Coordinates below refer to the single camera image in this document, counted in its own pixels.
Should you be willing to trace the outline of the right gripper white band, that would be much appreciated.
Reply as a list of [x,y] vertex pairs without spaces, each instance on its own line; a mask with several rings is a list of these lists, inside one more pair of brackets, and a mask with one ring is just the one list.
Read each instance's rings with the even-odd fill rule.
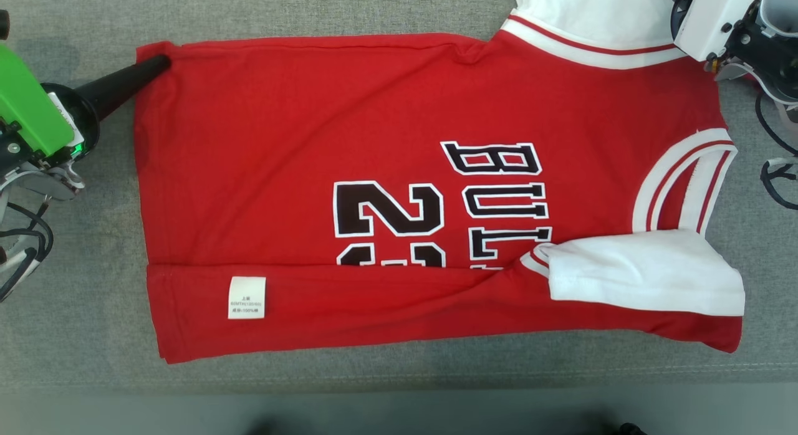
[[722,57],[733,29],[757,0],[673,0],[670,29],[675,46],[698,61]]

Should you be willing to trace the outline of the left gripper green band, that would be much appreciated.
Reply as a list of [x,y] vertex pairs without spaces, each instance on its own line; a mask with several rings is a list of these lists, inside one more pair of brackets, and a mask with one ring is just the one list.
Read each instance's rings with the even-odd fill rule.
[[39,83],[8,46],[1,49],[2,174],[23,163],[49,169],[94,149],[99,122],[171,67],[154,55],[85,85]]

